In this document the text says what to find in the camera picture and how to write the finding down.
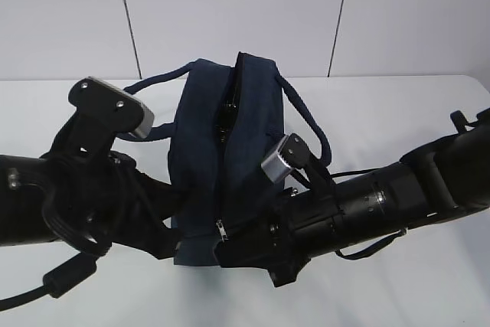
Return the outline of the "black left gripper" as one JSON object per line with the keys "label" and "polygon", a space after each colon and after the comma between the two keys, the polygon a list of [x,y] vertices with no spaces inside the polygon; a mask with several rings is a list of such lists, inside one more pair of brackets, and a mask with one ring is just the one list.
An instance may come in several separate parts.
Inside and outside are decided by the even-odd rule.
{"label": "black left gripper", "polygon": [[87,253],[103,257],[120,244],[172,258],[182,235],[163,221],[181,205],[180,191],[139,171],[130,156],[96,155],[87,169]]}

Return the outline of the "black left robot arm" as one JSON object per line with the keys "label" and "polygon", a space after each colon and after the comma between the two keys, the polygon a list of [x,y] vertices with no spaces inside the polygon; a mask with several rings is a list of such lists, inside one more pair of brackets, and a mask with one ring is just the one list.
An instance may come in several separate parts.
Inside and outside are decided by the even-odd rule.
{"label": "black left robot arm", "polygon": [[119,130],[75,113],[40,158],[1,157],[1,244],[62,240],[95,258],[113,244],[158,260],[173,257],[181,232],[165,226],[185,194],[112,149]]}

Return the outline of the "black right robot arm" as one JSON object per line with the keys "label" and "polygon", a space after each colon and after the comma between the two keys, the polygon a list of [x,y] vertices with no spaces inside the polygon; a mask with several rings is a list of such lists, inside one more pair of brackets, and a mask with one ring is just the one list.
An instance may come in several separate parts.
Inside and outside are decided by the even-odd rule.
{"label": "black right robot arm", "polygon": [[222,231],[214,249],[218,264],[264,269],[275,286],[283,286],[314,257],[341,256],[344,248],[369,241],[369,247],[349,255],[360,260],[409,230],[487,210],[489,112],[481,111],[473,122],[460,111],[450,118],[455,134],[383,168],[351,172],[340,183],[301,137],[285,136],[261,169],[271,182],[301,170],[307,189],[285,191],[253,220]]}

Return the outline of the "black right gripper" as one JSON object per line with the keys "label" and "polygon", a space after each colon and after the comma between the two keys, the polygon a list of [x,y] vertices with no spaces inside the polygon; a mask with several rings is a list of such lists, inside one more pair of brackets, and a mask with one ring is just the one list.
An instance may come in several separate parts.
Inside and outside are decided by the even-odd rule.
{"label": "black right gripper", "polygon": [[294,283],[309,257],[293,239],[286,205],[298,190],[287,188],[253,220],[233,229],[214,247],[223,268],[257,268],[267,271],[275,287]]}

